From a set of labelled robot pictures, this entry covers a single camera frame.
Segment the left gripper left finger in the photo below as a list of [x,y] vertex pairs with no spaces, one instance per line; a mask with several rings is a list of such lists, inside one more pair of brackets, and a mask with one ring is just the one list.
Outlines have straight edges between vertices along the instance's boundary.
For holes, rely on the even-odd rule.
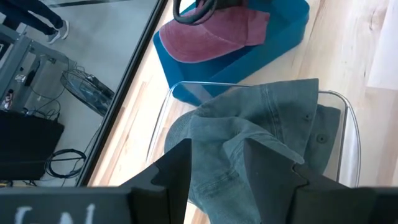
[[123,183],[129,189],[124,223],[183,223],[192,173],[192,140],[183,139]]

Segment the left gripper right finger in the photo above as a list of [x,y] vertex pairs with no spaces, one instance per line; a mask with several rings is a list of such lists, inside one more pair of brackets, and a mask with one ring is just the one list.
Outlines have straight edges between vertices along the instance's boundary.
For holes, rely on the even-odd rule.
[[351,223],[346,187],[253,140],[244,141],[244,165],[263,223]]

